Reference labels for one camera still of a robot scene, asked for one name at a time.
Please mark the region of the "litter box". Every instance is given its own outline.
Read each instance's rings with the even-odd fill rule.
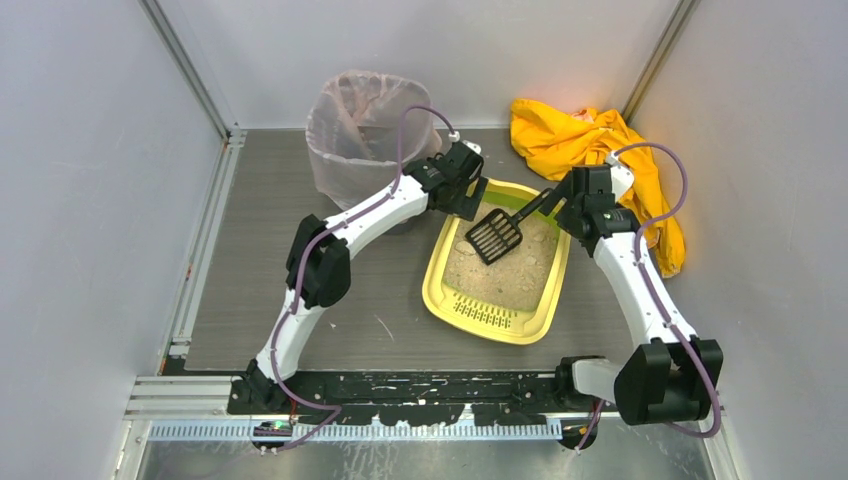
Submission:
[[[518,210],[538,194],[538,191],[523,185],[489,180],[483,201]],[[553,219],[538,212],[533,215],[556,227]],[[454,327],[490,340],[528,345],[544,337],[548,333],[559,302],[571,237],[555,228],[558,235],[556,251],[542,298],[536,308],[532,311],[510,310],[470,297],[443,281],[451,245],[460,221],[459,217],[450,216],[442,227],[430,257],[430,264],[427,266],[427,273],[424,275],[421,292],[424,304],[434,315]]]

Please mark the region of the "trash can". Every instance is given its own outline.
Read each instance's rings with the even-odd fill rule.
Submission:
[[[315,187],[347,210],[395,177],[397,129],[409,105],[430,105],[418,82],[348,71],[329,80],[306,121]],[[436,154],[442,140],[429,112],[410,111],[404,122],[402,162]]]

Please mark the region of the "yellow cloth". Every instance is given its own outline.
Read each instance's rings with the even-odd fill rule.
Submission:
[[[610,151],[644,141],[616,110],[599,113],[587,108],[569,115],[544,103],[519,98],[512,103],[511,111],[512,147],[527,160],[528,167],[548,180],[562,180],[574,165],[602,164]],[[636,148],[621,154],[620,160],[635,177],[621,204],[636,213],[642,223],[668,212],[651,150]],[[651,226],[645,240],[648,246],[656,246],[662,275],[676,275],[686,257],[683,231],[677,221],[670,218]]]

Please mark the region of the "white wall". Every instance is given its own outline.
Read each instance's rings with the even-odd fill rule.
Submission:
[[[303,127],[324,82],[351,68],[422,82],[457,125],[504,126],[520,96],[622,108],[677,2],[162,3],[239,124],[280,128]]]
[[[635,120],[689,169],[670,288],[725,351],[752,478],[848,475],[846,23],[844,2],[701,2]]]
[[[135,0],[5,2],[0,46],[0,478],[105,478],[221,141]]]

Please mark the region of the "litter scoop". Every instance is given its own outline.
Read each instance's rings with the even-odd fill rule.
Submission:
[[[536,195],[536,198],[511,217],[502,209],[496,208],[471,227],[465,234],[465,239],[474,247],[483,263],[491,265],[521,244],[524,236],[518,228],[518,223],[535,212],[550,192],[551,189],[548,188]]]

